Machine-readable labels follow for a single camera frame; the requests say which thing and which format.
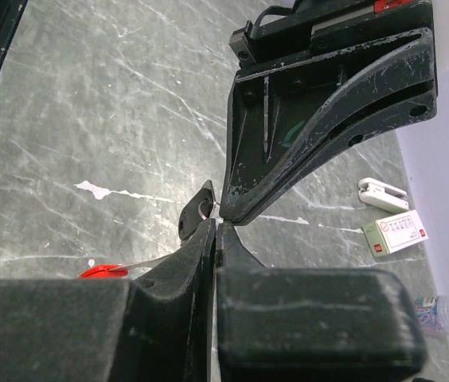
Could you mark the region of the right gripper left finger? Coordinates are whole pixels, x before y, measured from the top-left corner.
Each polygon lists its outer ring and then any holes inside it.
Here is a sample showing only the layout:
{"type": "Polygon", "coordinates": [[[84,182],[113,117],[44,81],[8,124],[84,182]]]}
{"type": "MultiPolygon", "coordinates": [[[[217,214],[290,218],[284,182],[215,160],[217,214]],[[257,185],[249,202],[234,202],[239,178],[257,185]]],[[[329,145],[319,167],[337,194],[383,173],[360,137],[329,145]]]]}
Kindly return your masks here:
{"type": "Polygon", "coordinates": [[[0,279],[0,381],[207,381],[215,222],[137,279],[0,279]]]}

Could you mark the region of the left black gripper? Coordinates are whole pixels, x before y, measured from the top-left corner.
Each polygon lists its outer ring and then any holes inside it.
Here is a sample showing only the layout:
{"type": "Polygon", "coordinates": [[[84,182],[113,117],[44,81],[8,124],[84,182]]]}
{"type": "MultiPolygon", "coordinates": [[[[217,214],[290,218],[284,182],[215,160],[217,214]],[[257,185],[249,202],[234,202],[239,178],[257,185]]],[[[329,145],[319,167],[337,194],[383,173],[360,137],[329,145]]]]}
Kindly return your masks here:
{"type": "Polygon", "coordinates": [[[295,1],[234,31],[222,216],[247,225],[342,152],[433,118],[433,28],[430,1],[295,1]]]}

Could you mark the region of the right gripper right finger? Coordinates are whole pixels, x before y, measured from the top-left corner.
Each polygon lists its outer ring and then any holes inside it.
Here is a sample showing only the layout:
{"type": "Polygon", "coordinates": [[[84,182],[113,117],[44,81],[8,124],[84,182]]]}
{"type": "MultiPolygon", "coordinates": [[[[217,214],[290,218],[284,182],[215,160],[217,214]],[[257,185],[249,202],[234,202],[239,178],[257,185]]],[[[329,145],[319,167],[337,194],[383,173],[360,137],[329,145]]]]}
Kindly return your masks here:
{"type": "Polygon", "coordinates": [[[392,273],[269,268],[217,229],[217,352],[224,381],[403,381],[427,346],[392,273]]]}

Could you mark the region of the black key tag with key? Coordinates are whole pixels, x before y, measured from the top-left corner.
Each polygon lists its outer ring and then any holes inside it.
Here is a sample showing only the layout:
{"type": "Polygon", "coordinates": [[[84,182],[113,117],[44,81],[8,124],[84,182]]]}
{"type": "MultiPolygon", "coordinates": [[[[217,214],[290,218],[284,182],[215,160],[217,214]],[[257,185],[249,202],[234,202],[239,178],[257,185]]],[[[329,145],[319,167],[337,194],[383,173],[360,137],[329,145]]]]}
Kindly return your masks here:
{"type": "Polygon", "coordinates": [[[209,219],[216,206],[215,191],[211,180],[207,180],[182,209],[178,219],[178,237],[188,240],[197,230],[199,224],[209,219]]]}

